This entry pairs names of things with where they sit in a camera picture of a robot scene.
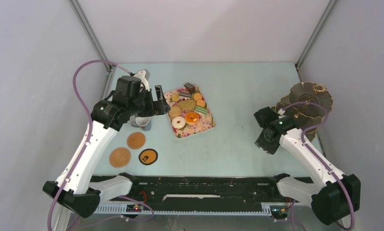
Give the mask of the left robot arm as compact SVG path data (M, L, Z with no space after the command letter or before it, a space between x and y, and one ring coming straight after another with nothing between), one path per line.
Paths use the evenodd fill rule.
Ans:
M132 116L151 117L168 113L170 107L161 85L155 86L154 100L148 81L138 74L122 76L115 90L93 107L82 142L70 163L55 181L47 181L43 191L60 205L87 218L101 202L124 196L135 200L140 188L134 177L122 173L99 182L91 182L93 172L106 147Z

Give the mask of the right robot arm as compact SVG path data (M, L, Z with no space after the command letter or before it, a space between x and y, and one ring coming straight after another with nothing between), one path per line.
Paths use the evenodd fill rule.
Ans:
M346 175L329 162L309 141L305 131L284 115L265 107L254 113L263 129L255 144L268 154L279 147L287 150L307 170L312 183L304 183L288 174L279 174L269 180L268 196L273 201L284 197L299 201L312 209L325 225L350 216L349 230L355 225L355 212L360 208L361 182L354 175Z

